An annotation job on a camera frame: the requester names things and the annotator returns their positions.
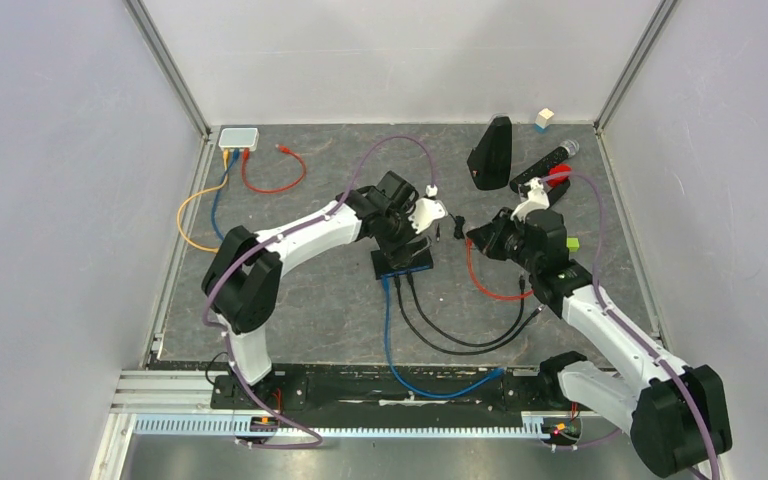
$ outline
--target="orange cable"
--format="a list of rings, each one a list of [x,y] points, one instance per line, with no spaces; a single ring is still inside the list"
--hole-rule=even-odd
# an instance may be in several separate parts
[[[280,188],[273,188],[273,189],[257,188],[254,185],[252,185],[251,183],[249,183],[248,178],[246,178],[246,164],[249,161],[249,156],[248,155],[243,155],[243,165],[242,165],[242,167],[240,167],[240,175],[243,177],[243,183],[247,187],[249,187],[249,190],[252,190],[252,191],[257,192],[257,193],[281,193],[281,192],[285,192],[285,191],[295,187],[296,185],[298,185],[304,179],[305,175],[307,175],[307,165],[305,165],[304,160],[302,160],[302,157],[298,153],[290,150],[289,148],[287,148],[287,147],[285,147],[283,145],[275,145],[275,148],[277,148],[279,151],[281,151],[281,153],[285,153],[287,155],[290,155],[293,158],[295,158],[296,160],[298,160],[299,164],[301,164],[301,166],[302,166],[302,174],[299,175],[299,178],[297,178],[296,181],[294,181],[293,183],[291,183],[289,185],[284,185],[283,187],[280,187]]]
[[[466,239],[466,268],[469,270],[469,277],[472,279],[472,283],[474,283],[475,286],[481,290],[481,293],[487,295],[488,297],[495,298],[496,300],[513,302],[516,300],[522,300],[526,297],[530,297],[531,294],[534,293],[534,290],[529,290],[522,295],[499,295],[498,293],[493,293],[490,290],[487,290],[487,288],[485,288],[484,285],[478,281],[478,277],[475,276],[475,272],[472,270],[472,240],[469,238]]]

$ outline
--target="gray tabletop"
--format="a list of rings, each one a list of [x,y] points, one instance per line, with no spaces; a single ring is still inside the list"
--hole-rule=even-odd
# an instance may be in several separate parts
[[[280,153],[275,144],[298,152],[307,163],[307,177],[284,193],[258,194],[243,186],[239,165],[233,168],[229,186],[222,192],[217,223],[225,232],[237,225],[250,231],[273,228],[323,207],[342,192],[354,166],[376,140],[391,134],[408,134],[425,142],[438,168],[438,198],[447,209],[466,217],[467,229],[488,222],[501,207],[514,207],[518,197],[509,189],[477,190],[466,167],[466,158],[484,132],[484,125],[275,125],[260,127],[260,141],[247,166],[248,178],[260,188],[275,188],[292,181],[299,164]],[[607,173],[593,129],[588,125],[554,125],[538,134],[531,125],[514,126],[516,175],[567,138],[579,142],[579,153],[569,165],[590,175],[599,185],[605,205],[606,238],[602,254],[603,286],[612,299],[644,330],[649,331],[640,286],[615,208]],[[420,191],[429,183],[428,163],[422,151],[405,140],[382,146],[367,162],[358,185],[376,184],[393,170]],[[223,173],[221,152],[216,151],[207,185],[219,183]],[[212,196],[198,206],[192,238],[217,246],[210,223]],[[588,268],[598,238],[598,208],[592,191],[573,180],[566,196],[554,207],[565,217],[569,235],[581,241],[575,258]],[[475,288],[466,268],[464,242],[452,237],[453,222],[441,222],[441,240],[434,243],[434,269],[416,274],[420,303],[426,314],[453,335],[480,342],[504,332],[516,318],[518,302],[494,300]],[[351,363],[385,362],[382,337],[384,294],[373,276],[369,252],[376,249],[367,239],[332,249],[294,269],[281,281],[278,305],[267,323],[269,353],[275,362]],[[208,360],[223,349],[218,332],[199,321],[205,296],[201,279],[212,254],[188,248],[178,272],[167,313],[161,360]],[[487,259],[473,252],[476,275],[490,290],[505,295],[518,293],[520,269],[512,262]],[[407,314],[418,328],[441,346],[460,350],[424,325],[406,297]],[[525,302],[526,313],[538,305]],[[533,367],[549,356],[577,350],[600,366],[602,355],[577,331],[550,311],[541,313],[507,346],[485,355],[451,356],[431,350],[407,328],[398,309],[393,309],[393,357],[398,364],[507,365]]]

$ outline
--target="gray floor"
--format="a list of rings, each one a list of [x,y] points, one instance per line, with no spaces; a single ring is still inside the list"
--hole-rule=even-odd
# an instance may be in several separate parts
[[[465,162],[484,131],[484,125],[291,125],[260,129],[259,149],[249,162],[250,181],[262,188],[275,188],[294,179],[299,166],[278,152],[281,143],[301,154],[308,165],[307,178],[296,188],[277,195],[260,195],[246,189],[234,168],[230,186],[222,193],[217,220],[227,231],[243,224],[256,231],[295,220],[321,208],[342,192],[351,171],[366,149],[389,134],[409,134],[422,139],[438,164],[440,198],[450,212],[467,219],[467,229],[488,222],[500,207],[513,207],[517,196],[510,190],[477,190]],[[561,140],[578,140],[581,150],[570,160],[577,171],[594,177],[606,205],[607,236],[602,256],[604,282],[614,301],[646,331],[649,319],[632,267],[628,247],[593,129],[586,125],[555,125],[538,134],[531,125],[514,130],[514,166],[517,174],[558,146]],[[419,190],[429,182],[429,170],[421,150],[404,140],[385,145],[360,176],[358,185],[375,184],[393,170]],[[217,151],[208,185],[218,183],[222,160]],[[210,225],[212,197],[198,207],[193,238],[205,245],[218,245]],[[583,182],[573,182],[556,209],[564,214],[570,235],[578,236],[581,250],[575,257],[589,266],[598,235],[598,210],[592,192]],[[493,300],[479,292],[469,279],[462,241],[452,238],[453,223],[442,222],[442,239],[432,248],[435,268],[416,276],[425,312],[443,328],[470,341],[484,341],[504,331],[515,318],[516,302]],[[372,273],[369,252],[373,240],[364,240],[331,250],[297,267],[281,284],[279,303],[269,320],[268,346],[275,362],[353,363],[385,362],[382,348],[384,297]],[[161,360],[207,360],[222,350],[216,330],[199,322],[205,296],[199,285],[212,254],[188,249],[178,274],[168,311]],[[519,269],[473,255],[475,270],[491,290],[517,293]],[[538,302],[529,299],[527,308]],[[421,323],[412,304],[408,314]],[[578,350],[600,365],[604,358],[578,332],[549,311],[544,311],[517,341],[476,357],[453,357],[435,352],[415,338],[394,311],[393,355],[400,364],[463,364],[536,366],[545,358]]]
[[[611,431],[588,419],[585,439]],[[317,449],[283,452],[241,448],[228,438],[136,435],[122,478],[272,479],[589,479],[656,480],[628,437],[577,452],[552,453],[536,440],[340,439]],[[692,479],[688,472],[669,477]]]

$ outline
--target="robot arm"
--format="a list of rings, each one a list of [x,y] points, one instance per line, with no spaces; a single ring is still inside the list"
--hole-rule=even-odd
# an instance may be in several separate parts
[[[435,189],[429,187],[426,196],[420,198],[411,184],[388,172],[378,185],[351,191],[336,211],[332,212],[337,206],[335,200],[317,212],[278,228],[252,233],[239,226],[228,232],[202,281],[205,294],[245,252],[267,238],[277,235],[279,239],[246,262],[250,267],[247,273],[242,269],[235,272],[222,286],[212,306],[232,335],[231,348],[246,382],[257,383],[272,369],[264,324],[275,310],[284,275],[326,250],[369,237],[378,242],[391,266],[408,265],[415,255],[430,246],[427,239],[425,243],[414,240],[435,220],[447,215],[435,195]],[[290,227],[323,216],[326,221],[286,237],[280,235]]]
[[[567,352],[540,364],[539,375],[549,394],[559,402],[586,405],[614,423],[631,437],[647,467],[666,477],[706,460],[707,453],[664,362],[680,374],[699,406],[716,453],[728,451],[732,439],[720,377],[707,365],[688,366],[658,345],[597,287],[603,308],[590,272],[569,258],[563,216],[543,207],[542,195],[534,192],[542,185],[530,186],[532,192],[516,210],[503,208],[489,224],[467,236],[487,257],[512,260],[525,268],[535,296],[583,333],[619,374],[612,376],[584,355]]]

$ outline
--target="gray wall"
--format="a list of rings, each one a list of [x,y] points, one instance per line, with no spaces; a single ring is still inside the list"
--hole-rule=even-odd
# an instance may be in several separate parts
[[[670,344],[725,380],[731,478],[768,478],[768,2],[681,2],[607,138]]]
[[[593,120],[658,0],[145,0],[214,125]]]
[[[0,1],[0,478],[89,475],[197,150],[121,1]]]

